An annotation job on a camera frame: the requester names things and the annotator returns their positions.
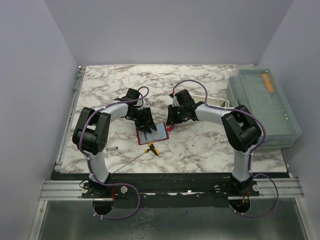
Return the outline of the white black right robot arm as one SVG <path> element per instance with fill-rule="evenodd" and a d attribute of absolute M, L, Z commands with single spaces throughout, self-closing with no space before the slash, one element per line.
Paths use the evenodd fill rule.
<path fill-rule="evenodd" d="M 231 173 L 230 191 L 241 196 L 248 190 L 254 147 L 259 143 L 262 128 L 244 105 L 235 108 L 213 106 L 205 101 L 195 102 L 188 90 L 171 93 L 168 105 L 167 126 L 192 120 L 222 125 L 229 144 L 234 149 L 234 165 Z"/>

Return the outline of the white rectangular plastic tray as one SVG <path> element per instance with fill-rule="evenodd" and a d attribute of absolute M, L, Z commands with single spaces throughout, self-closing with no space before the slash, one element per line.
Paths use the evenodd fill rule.
<path fill-rule="evenodd" d="M 193 100 L 198 102 L 205 102 L 205 96 L 201 95 L 190 95 Z M 227 99 L 221 99 L 221 98 L 214 98 L 214 97 L 208 97 L 206 103 L 210 106 L 216 106 L 216 107 L 222 107 L 222 108 L 229 108 L 230 102 Z"/>

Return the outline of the red card holder wallet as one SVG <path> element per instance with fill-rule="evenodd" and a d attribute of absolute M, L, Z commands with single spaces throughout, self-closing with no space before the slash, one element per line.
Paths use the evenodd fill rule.
<path fill-rule="evenodd" d="M 151 133 L 136 130 L 139 145 L 145 145 L 148 143 L 155 143 L 169 139 L 167 126 L 164 122 L 156 123 L 155 126 L 156 130 L 151 130 Z"/>

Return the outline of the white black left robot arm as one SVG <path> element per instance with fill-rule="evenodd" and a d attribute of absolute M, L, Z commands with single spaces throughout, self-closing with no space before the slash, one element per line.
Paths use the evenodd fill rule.
<path fill-rule="evenodd" d="M 133 121 L 136 129 L 143 133 L 152 133 L 157 130 L 151 109 L 137 105 L 146 97 L 140 92 L 141 89 L 149 92 L 146 86 L 139 89 L 129 88 L 124 97 L 116 98 L 106 106 L 97 109 L 83 108 L 73 131 L 72 142 L 85 156 L 89 168 L 89 179 L 96 182 L 93 191 L 101 198 L 107 197 L 111 191 L 111 185 L 106 182 L 110 173 L 104 158 L 110 124 L 125 118 Z"/>

